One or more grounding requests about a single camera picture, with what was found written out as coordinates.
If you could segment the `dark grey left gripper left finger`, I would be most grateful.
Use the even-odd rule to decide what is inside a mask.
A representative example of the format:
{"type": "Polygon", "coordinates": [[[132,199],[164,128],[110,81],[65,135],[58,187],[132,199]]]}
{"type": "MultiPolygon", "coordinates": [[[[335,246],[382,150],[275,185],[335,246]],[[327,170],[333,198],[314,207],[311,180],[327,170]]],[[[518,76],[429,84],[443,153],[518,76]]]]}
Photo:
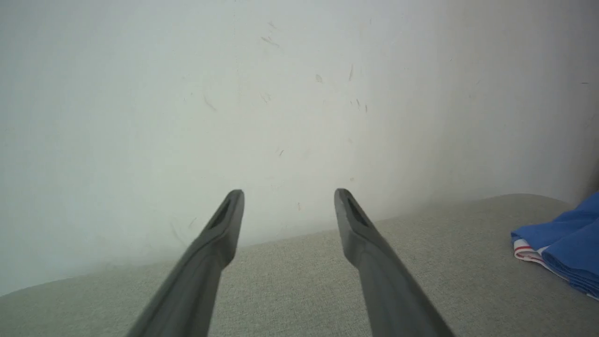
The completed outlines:
{"type": "Polygon", "coordinates": [[[222,272],[233,261],[244,192],[232,190],[139,315],[129,337],[205,337],[222,272]]]}

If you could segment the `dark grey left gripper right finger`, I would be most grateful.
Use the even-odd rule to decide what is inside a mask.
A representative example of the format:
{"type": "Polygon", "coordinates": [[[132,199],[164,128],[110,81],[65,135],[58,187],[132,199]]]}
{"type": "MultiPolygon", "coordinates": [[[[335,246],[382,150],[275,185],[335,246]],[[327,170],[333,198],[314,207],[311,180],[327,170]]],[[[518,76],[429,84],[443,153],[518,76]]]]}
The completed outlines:
{"type": "Polygon", "coordinates": [[[346,259],[357,269],[374,337],[452,337],[453,332],[351,192],[334,194],[346,259]]]}

